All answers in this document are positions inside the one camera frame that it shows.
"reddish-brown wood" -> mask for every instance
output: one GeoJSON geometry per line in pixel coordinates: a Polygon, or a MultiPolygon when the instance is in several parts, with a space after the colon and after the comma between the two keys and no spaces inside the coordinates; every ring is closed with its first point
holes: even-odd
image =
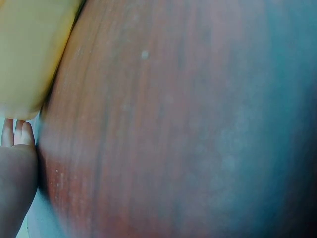
{"type": "Polygon", "coordinates": [[[42,110],[31,238],[315,237],[316,16],[89,0],[42,110]]]}

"yellow plastic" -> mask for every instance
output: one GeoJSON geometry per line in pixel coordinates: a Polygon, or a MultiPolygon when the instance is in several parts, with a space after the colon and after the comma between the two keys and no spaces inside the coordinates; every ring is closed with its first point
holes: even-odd
{"type": "Polygon", "coordinates": [[[82,0],[0,0],[0,117],[36,116],[82,0]]]}

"hand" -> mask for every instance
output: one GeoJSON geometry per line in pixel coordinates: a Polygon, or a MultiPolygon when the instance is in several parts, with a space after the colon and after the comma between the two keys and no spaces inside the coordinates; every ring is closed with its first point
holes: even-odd
{"type": "Polygon", "coordinates": [[[0,147],[0,233],[14,238],[37,190],[37,154],[30,123],[6,119],[0,147]]]}

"wooden surface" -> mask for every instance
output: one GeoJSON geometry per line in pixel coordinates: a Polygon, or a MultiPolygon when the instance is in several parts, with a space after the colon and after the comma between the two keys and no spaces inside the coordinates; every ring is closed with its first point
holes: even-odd
{"type": "Polygon", "coordinates": [[[31,238],[316,237],[316,16],[88,0],[40,118],[31,238]]]}

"finger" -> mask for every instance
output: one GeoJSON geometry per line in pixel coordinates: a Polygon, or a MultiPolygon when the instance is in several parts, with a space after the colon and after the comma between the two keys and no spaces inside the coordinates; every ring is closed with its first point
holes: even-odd
{"type": "Polygon", "coordinates": [[[13,140],[13,120],[5,119],[2,129],[1,146],[12,147],[13,140]]]}
{"type": "Polygon", "coordinates": [[[32,126],[28,122],[25,122],[22,126],[21,144],[35,147],[32,126]]]}
{"type": "Polygon", "coordinates": [[[22,127],[25,121],[18,120],[15,125],[15,132],[14,132],[14,145],[20,145],[21,144],[21,138],[22,138],[22,127]]]}

